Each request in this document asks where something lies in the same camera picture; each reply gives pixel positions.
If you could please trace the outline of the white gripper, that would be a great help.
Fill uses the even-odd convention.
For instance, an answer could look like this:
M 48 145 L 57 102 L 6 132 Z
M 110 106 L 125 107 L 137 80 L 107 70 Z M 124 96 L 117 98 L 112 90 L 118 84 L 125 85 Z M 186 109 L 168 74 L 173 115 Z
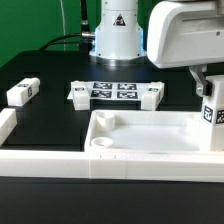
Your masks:
M 224 14 L 217 1 L 158 3 L 149 19 L 147 54 L 159 68 L 190 66 L 197 95 L 211 96 L 207 66 L 200 64 L 224 62 Z

